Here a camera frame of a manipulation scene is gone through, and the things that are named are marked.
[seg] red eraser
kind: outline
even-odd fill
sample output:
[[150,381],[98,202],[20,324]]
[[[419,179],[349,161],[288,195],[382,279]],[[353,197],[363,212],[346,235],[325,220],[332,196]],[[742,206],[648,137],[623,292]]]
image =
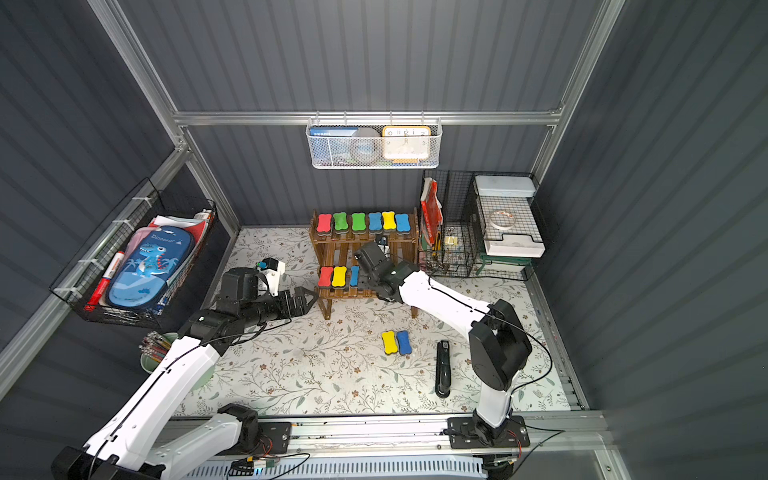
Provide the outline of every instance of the red eraser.
[[320,280],[317,282],[317,286],[320,288],[331,287],[331,276],[333,275],[332,266],[323,266],[320,268]]
[[322,214],[317,216],[317,233],[331,233],[331,214]]

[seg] dinosaur print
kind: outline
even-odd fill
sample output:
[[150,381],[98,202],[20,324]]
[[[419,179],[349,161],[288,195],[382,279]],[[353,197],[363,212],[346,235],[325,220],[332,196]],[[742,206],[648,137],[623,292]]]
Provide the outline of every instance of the dinosaur print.
[[136,269],[139,276],[162,275],[167,272],[167,262],[163,263],[163,255],[166,252],[165,247],[155,245],[154,243],[144,243],[139,247],[139,254],[144,258]]

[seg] green eraser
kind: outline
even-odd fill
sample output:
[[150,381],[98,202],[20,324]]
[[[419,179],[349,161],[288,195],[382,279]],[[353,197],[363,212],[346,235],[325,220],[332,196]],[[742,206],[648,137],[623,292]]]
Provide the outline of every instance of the green eraser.
[[353,232],[366,231],[366,215],[365,214],[352,214],[352,231]]
[[333,229],[337,232],[349,230],[349,224],[346,222],[346,212],[333,214]]

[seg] white box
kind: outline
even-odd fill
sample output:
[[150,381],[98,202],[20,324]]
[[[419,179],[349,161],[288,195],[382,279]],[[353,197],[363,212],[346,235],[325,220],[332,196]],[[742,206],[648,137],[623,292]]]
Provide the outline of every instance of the white box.
[[528,177],[478,175],[475,184],[481,197],[533,197],[536,193],[533,180]]

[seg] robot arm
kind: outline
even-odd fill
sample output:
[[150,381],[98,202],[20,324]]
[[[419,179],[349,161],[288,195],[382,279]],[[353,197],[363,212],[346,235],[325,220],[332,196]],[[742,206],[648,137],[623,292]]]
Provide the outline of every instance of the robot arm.
[[[278,291],[283,262],[265,259],[260,267],[236,268],[223,275],[217,308],[190,317],[160,365],[82,449],[65,447],[59,453],[51,466],[54,478],[175,480],[234,445],[246,452],[256,447],[256,412],[230,404],[195,430],[152,449],[194,383],[246,328],[263,329],[271,320],[302,316],[316,302],[317,294],[301,287],[294,296]],[[306,295],[312,297],[309,302]]]
[[480,378],[475,433],[494,445],[505,437],[511,391],[531,353],[515,309],[504,300],[488,304],[432,280],[408,261],[395,265],[376,243],[355,252],[361,283],[379,298],[415,306],[453,327],[469,341],[472,369]]

